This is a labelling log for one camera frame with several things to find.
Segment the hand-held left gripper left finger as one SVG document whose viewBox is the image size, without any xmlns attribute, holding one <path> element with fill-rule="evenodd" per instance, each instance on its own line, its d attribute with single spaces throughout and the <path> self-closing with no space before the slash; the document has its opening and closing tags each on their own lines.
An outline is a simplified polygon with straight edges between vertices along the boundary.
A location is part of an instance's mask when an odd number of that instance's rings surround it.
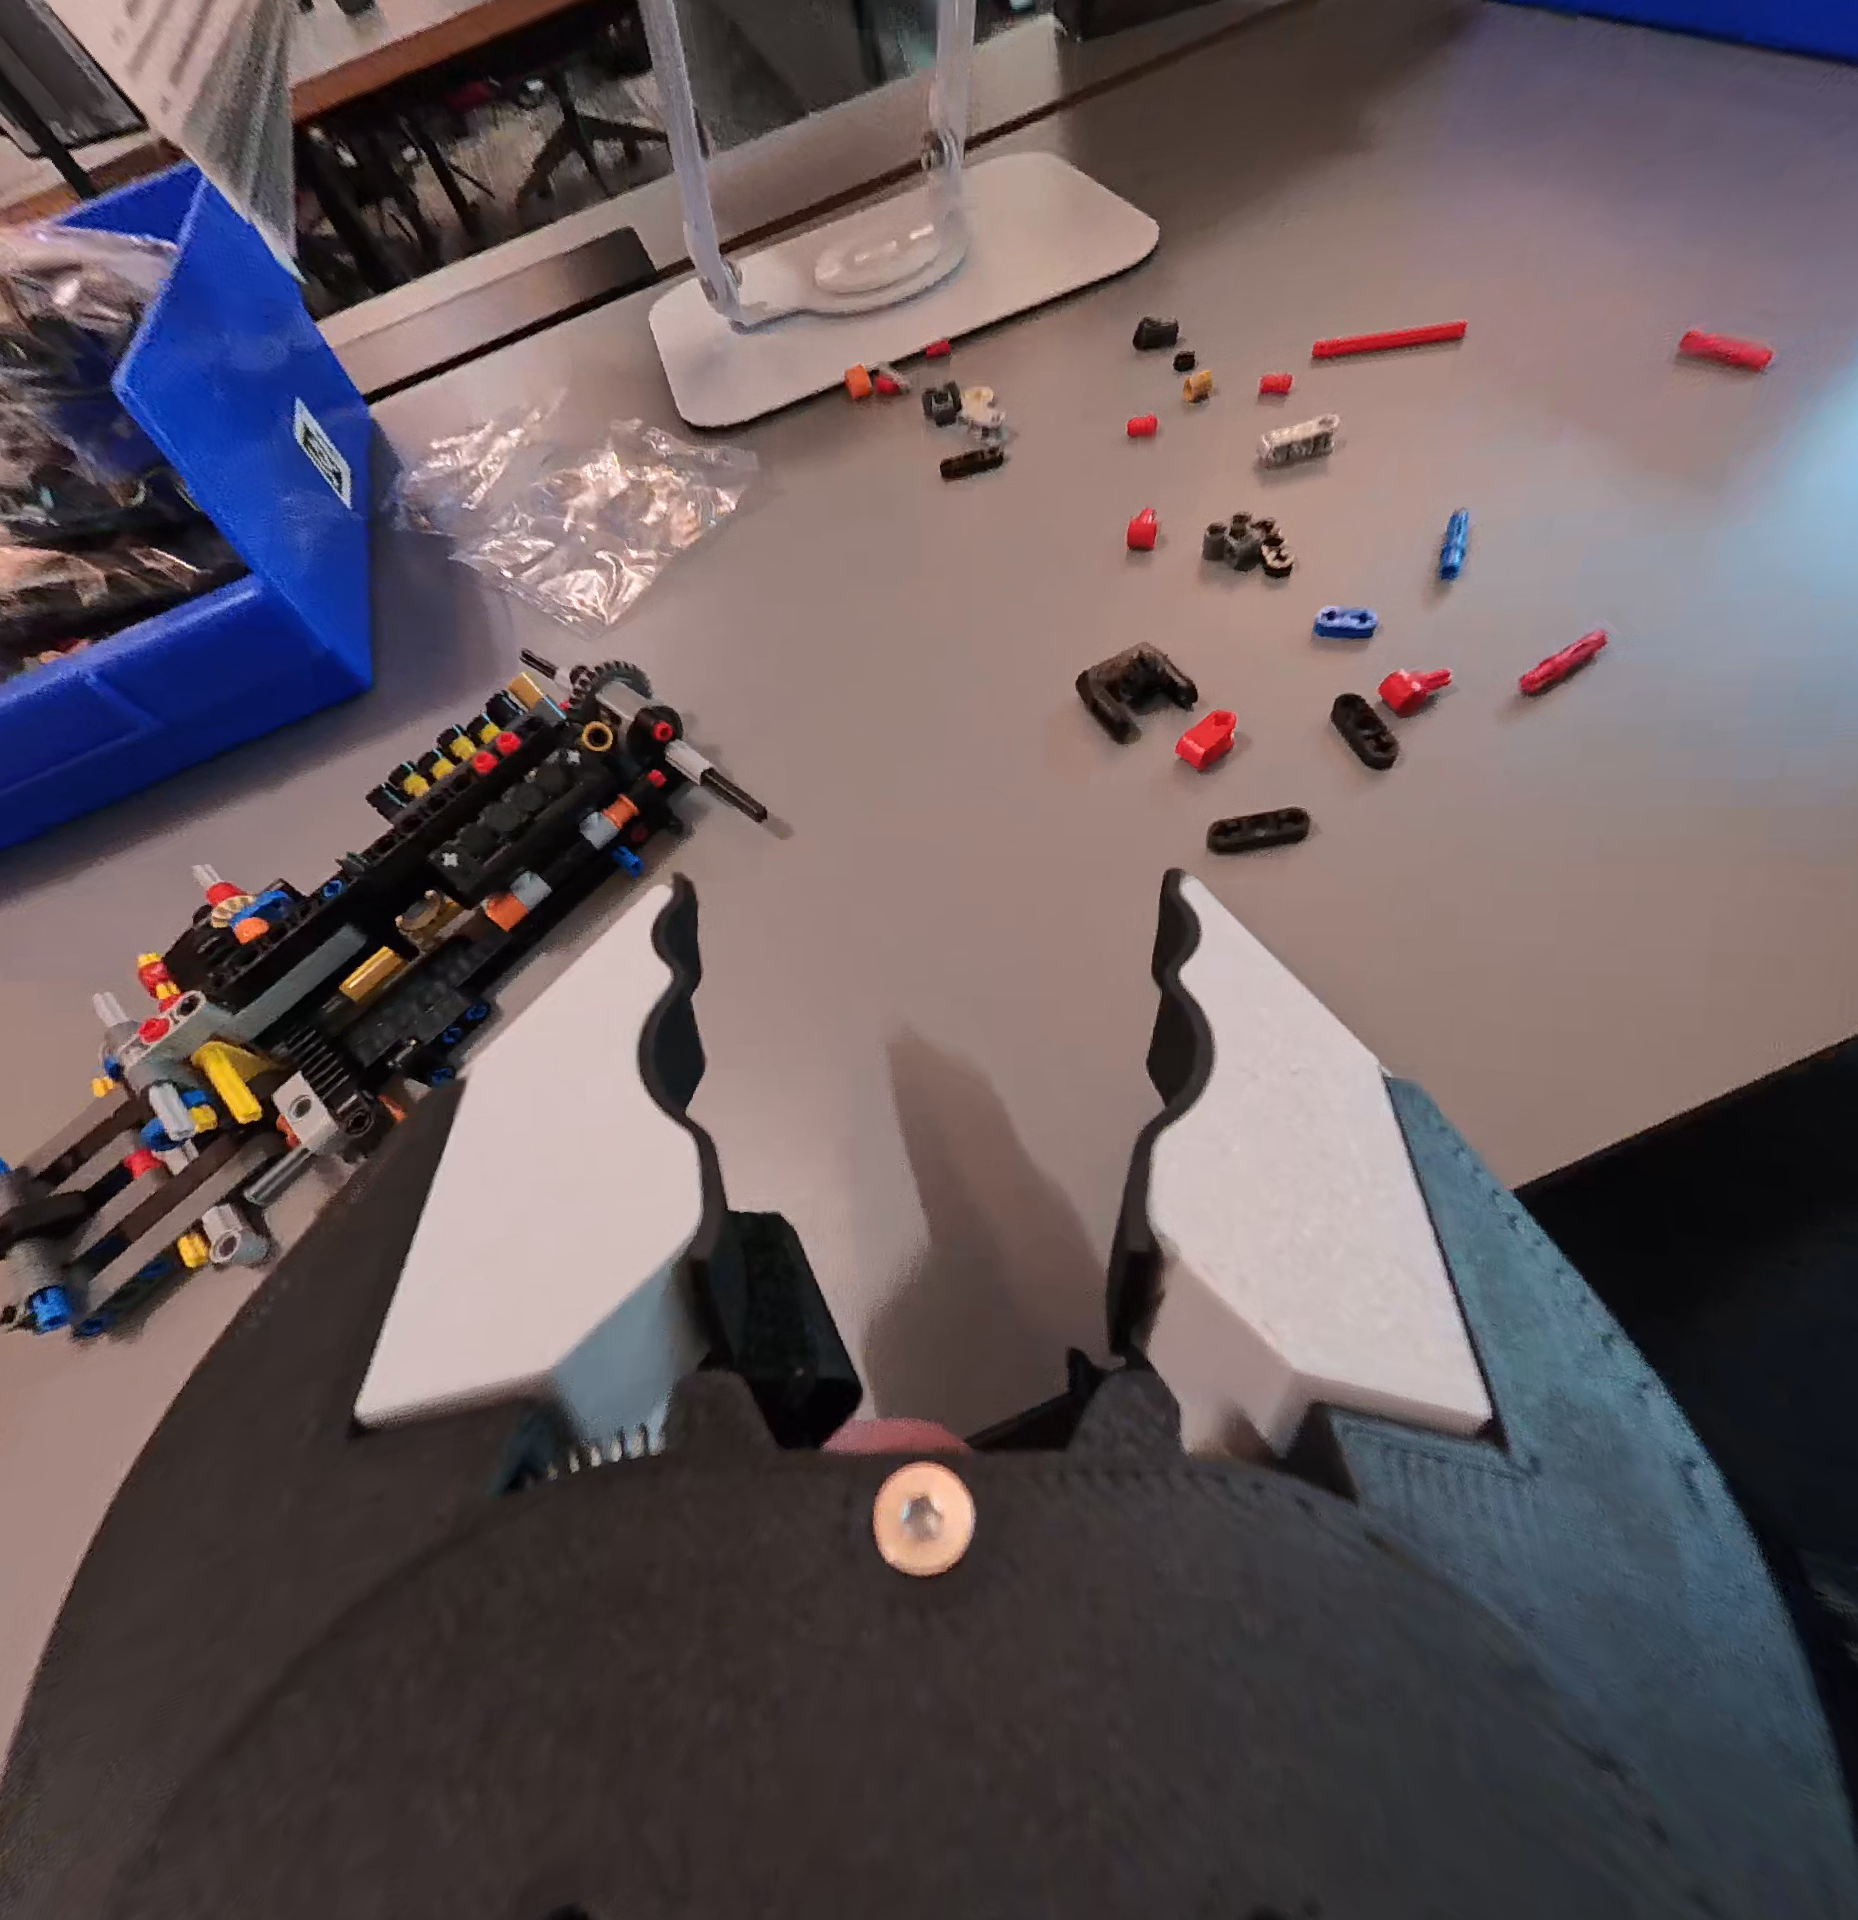
<svg viewBox="0 0 1858 1920">
<path fill-rule="evenodd" d="M 463 1080 L 355 1418 L 510 1401 L 575 1433 L 658 1433 L 713 1350 L 691 1260 L 726 1217 L 702 1080 L 700 900 L 644 889 Z"/>
</svg>

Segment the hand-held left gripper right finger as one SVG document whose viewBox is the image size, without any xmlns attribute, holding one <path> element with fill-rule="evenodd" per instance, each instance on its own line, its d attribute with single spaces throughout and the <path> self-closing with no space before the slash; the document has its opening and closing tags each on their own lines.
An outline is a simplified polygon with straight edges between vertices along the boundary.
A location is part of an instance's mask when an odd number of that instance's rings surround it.
<svg viewBox="0 0 1858 1920">
<path fill-rule="evenodd" d="M 1205 883 L 1169 870 L 1156 1092 L 1109 1254 L 1109 1353 L 1155 1375 L 1195 1459 L 1279 1463 L 1331 1412 L 1474 1440 L 1494 1407 L 1365 1044 Z"/>
</svg>

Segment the blue bin with white label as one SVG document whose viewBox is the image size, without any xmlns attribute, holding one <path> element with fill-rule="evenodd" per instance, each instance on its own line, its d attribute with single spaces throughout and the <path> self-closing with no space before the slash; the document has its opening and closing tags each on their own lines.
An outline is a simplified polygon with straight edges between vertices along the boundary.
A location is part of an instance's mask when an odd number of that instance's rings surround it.
<svg viewBox="0 0 1858 1920">
<path fill-rule="evenodd" d="M 0 853 L 373 687 L 367 400 L 193 164 L 52 226 L 172 247 L 110 398 L 244 577 L 0 685 Z"/>
</svg>

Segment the blue plastic bin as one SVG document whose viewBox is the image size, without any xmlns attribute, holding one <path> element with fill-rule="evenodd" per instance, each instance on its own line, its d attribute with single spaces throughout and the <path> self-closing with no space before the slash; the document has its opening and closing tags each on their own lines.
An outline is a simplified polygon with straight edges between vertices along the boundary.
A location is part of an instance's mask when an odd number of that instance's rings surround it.
<svg viewBox="0 0 1858 1920">
<path fill-rule="evenodd" d="M 1858 64 L 1858 3 L 1526 3 L 1525 7 Z"/>
</svg>

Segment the multicoloured lego technic assembly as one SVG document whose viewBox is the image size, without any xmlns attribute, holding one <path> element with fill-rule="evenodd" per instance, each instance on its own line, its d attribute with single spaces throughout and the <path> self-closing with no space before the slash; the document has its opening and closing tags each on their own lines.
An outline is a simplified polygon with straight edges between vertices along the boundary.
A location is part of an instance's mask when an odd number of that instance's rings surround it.
<svg viewBox="0 0 1858 1920">
<path fill-rule="evenodd" d="M 383 831 L 331 875 L 244 889 L 198 866 L 193 921 L 140 959 L 149 1004 L 96 997 L 86 1110 L 0 1158 L 3 1330 L 101 1339 L 198 1273 L 269 1264 L 282 1196 L 450 1084 L 494 989 L 647 875 L 687 795 L 770 820 L 641 666 L 522 661 L 373 788 Z"/>
</svg>

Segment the long red lego axle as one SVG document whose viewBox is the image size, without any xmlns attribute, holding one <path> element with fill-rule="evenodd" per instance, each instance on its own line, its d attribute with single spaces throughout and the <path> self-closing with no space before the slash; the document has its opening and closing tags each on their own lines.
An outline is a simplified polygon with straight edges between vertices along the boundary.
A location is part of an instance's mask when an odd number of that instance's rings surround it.
<svg viewBox="0 0 1858 1920">
<path fill-rule="evenodd" d="M 1463 344 L 1470 334 L 1466 319 L 1423 323 L 1413 326 L 1380 328 L 1355 334 L 1336 334 L 1319 338 L 1310 344 L 1312 364 L 1336 364 L 1348 360 L 1380 358 L 1391 355 L 1420 353 L 1438 347 Z"/>
</svg>

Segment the crumpled small clear bag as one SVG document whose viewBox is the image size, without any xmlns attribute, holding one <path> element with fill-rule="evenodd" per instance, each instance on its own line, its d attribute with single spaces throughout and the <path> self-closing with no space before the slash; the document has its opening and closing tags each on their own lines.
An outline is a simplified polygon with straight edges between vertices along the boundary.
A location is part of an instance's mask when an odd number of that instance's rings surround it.
<svg viewBox="0 0 1858 1920">
<path fill-rule="evenodd" d="M 619 421 L 584 448 L 539 444 L 450 539 L 484 586 L 576 633 L 606 633 L 660 574 L 719 533 L 758 478 L 738 444 Z"/>
</svg>

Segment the pile of clear parts bags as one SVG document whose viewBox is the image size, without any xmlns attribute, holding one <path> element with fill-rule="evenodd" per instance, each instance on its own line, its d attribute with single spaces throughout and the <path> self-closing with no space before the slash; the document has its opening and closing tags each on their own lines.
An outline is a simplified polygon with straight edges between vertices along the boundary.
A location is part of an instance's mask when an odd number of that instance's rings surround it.
<svg viewBox="0 0 1858 1920">
<path fill-rule="evenodd" d="M 247 579 L 115 384 L 176 260 L 0 226 L 0 685 Z"/>
</svg>

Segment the silver monitor stand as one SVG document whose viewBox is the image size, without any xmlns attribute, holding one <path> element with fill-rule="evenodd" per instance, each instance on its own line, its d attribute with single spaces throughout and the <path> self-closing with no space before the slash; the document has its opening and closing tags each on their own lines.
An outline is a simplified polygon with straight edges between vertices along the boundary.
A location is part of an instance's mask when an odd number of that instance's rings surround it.
<svg viewBox="0 0 1858 1920">
<path fill-rule="evenodd" d="M 910 356 L 1143 265 L 1152 217 L 1052 155 L 966 166 L 977 7 L 941 3 L 921 180 L 890 199 L 730 259 L 675 4 L 639 9 L 660 89 L 695 285 L 662 295 L 651 333 L 677 414 L 737 428 L 839 387 L 855 364 Z"/>
</svg>

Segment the clear bag with printed sheet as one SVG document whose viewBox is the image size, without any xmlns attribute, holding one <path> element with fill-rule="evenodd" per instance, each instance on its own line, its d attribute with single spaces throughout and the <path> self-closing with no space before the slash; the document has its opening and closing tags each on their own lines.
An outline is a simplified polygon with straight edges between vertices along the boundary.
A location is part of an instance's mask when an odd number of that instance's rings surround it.
<svg viewBox="0 0 1858 1920">
<path fill-rule="evenodd" d="M 296 3 L 124 3 L 109 30 L 119 84 L 296 271 Z"/>
</svg>

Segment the black lego frame piece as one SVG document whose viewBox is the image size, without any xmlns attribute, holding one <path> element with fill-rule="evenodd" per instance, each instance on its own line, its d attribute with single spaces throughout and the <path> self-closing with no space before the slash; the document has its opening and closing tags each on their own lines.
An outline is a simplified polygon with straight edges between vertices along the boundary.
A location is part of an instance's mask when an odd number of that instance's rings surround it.
<svg viewBox="0 0 1858 1920">
<path fill-rule="evenodd" d="M 1136 642 L 1081 670 L 1077 697 L 1096 727 L 1118 746 L 1141 740 L 1141 716 L 1169 707 L 1193 710 L 1199 685 L 1152 642 Z"/>
</svg>

